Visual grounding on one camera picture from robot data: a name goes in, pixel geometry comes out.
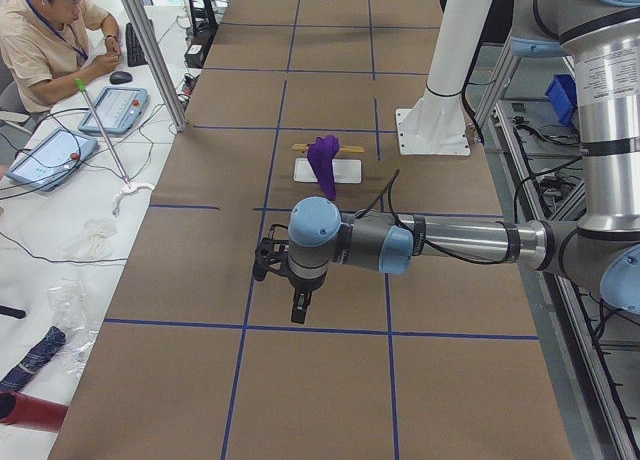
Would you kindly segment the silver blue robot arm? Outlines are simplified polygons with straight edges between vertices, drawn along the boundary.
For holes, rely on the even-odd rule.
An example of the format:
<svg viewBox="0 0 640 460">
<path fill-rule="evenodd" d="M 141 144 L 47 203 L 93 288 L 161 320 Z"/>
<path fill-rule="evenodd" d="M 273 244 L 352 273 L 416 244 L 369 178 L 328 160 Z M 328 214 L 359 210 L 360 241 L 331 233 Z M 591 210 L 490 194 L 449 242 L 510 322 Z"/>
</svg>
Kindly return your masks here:
<svg viewBox="0 0 640 460">
<path fill-rule="evenodd" d="M 252 271 L 259 281 L 289 281 L 293 322 L 304 321 L 330 263 L 401 274 L 419 255 L 519 263 L 638 312 L 639 0 L 515 0 L 512 50 L 573 59 L 585 214 L 518 225 L 438 221 L 372 207 L 347 214 L 305 198 L 291 211 L 286 239 L 261 240 Z"/>
</svg>

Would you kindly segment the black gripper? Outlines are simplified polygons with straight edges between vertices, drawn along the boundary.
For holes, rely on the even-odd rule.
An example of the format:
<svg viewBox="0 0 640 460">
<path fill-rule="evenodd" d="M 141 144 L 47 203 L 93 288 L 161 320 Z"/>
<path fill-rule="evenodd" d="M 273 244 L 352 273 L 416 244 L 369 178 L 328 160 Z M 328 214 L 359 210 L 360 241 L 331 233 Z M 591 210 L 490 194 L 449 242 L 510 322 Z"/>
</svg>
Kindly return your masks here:
<svg viewBox="0 0 640 460">
<path fill-rule="evenodd" d="M 254 263 L 252 266 L 252 278 L 255 281 L 264 281 L 268 273 L 288 278 L 290 270 L 287 265 L 289 241 L 277 239 L 277 229 L 287 230 L 283 224 L 275 223 L 269 227 L 268 234 L 258 243 L 254 251 Z M 304 324 L 307 309 L 310 304 L 310 293 L 296 288 L 293 295 L 291 322 Z"/>
</svg>

